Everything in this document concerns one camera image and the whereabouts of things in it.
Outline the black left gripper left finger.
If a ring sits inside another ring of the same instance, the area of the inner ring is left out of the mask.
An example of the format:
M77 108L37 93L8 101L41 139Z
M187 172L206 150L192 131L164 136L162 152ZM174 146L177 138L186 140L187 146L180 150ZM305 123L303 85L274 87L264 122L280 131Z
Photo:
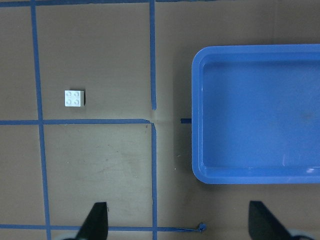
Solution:
M106 202L96 202L87 215L75 240L106 240L108 238L108 208Z

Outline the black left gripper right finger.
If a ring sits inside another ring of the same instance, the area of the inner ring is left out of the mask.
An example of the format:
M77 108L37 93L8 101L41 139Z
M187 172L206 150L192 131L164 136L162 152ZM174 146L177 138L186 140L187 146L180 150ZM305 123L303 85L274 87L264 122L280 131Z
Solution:
M290 240L291 234L262 201L249 202L249 236L252 240Z

